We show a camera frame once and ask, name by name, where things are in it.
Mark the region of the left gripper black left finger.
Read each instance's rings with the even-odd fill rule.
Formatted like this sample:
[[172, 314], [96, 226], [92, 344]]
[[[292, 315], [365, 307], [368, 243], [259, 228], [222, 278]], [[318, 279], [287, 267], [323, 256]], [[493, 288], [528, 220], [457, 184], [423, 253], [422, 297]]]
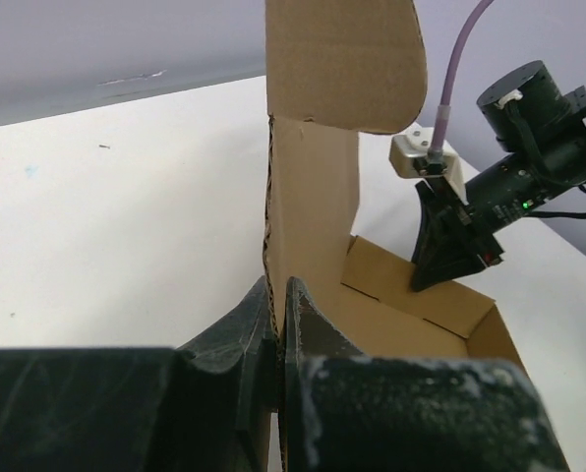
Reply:
[[259, 279], [175, 349], [0, 349], [0, 471], [264, 471], [267, 301]]

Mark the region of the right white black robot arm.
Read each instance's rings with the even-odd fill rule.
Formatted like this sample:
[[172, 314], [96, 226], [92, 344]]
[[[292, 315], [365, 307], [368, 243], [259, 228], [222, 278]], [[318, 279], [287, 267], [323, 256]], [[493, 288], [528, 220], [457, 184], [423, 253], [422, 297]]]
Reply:
[[561, 93], [536, 60], [496, 81], [477, 105], [507, 155], [466, 183], [464, 199], [439, 178], [417, 184], [415, 292], [499, 264], [495, 235], [521, 218], [586, 219], [586, 88]]

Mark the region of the brown cardboard box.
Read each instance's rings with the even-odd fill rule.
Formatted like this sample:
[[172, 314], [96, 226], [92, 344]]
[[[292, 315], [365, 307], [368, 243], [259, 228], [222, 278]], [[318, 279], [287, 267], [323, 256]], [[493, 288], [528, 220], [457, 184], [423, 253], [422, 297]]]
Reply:
[[525, 374], [493, 299], [454, 281], [414, 292], [410, 262], [351, 232], [360, 135], [404, 130], [426, 97], [414, 4], [269, 1], [265, 24], [263, 256], [283, 341], [286, 285], [296, 277], [365, 355], [505, 360]]

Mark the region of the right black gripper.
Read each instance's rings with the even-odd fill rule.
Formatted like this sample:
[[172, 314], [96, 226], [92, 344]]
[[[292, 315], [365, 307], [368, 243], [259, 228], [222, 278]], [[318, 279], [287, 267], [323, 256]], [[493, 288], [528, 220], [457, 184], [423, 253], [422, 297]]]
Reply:
[[421, 223], [411, 262], [414, 292], [501, 262], [495, 234], [549, 198], [549, 182], [529, 164], [494, 164], [470, 179], [467, 204], [442, 178], [416, 185]]

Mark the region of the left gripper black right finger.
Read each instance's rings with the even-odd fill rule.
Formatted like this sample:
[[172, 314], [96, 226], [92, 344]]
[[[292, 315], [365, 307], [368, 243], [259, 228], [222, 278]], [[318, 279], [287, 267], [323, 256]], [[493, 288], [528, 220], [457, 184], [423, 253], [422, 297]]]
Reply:
[[541, 398], [505, 360], [365, 355], [296, 277], [286, 285], [287, 471], [564, 471]]

